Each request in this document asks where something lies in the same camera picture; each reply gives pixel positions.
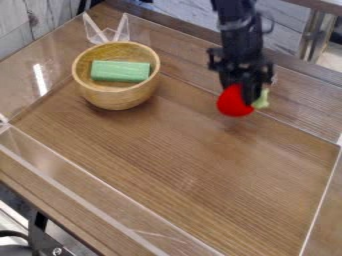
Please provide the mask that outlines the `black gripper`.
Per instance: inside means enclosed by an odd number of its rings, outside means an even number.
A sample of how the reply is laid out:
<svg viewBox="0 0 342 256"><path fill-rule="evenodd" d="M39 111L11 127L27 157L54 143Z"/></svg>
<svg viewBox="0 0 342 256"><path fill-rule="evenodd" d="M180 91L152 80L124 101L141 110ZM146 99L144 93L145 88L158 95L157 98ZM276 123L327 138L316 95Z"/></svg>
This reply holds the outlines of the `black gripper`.
<svg viewBox="0 0 342 256"><path fill-rule="evenodd" d="M263 83L273 82L273 63L261 53L248 56L245 60L228 59L217 47L208 48L206 55L206 67L217 73L221 88L226 89L241 81L242 102L251 105L260 97Z"/></svg>

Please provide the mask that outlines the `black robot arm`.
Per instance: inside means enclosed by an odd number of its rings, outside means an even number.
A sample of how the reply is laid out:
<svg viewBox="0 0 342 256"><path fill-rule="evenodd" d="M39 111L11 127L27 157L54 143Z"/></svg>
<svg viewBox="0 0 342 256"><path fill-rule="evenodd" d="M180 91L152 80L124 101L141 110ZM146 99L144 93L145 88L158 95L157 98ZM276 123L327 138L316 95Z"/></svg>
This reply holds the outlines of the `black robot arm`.
<svg viewBox="0 0 342 256"><path fill-rule="evenodd" d="M218 74L221 87L241 85L241 100L251 105L261 96L263 85L272 84L273 63L263 53L261 13L256 0L210 0L217 15L220 47L206 49L208 69Z"/></svg>

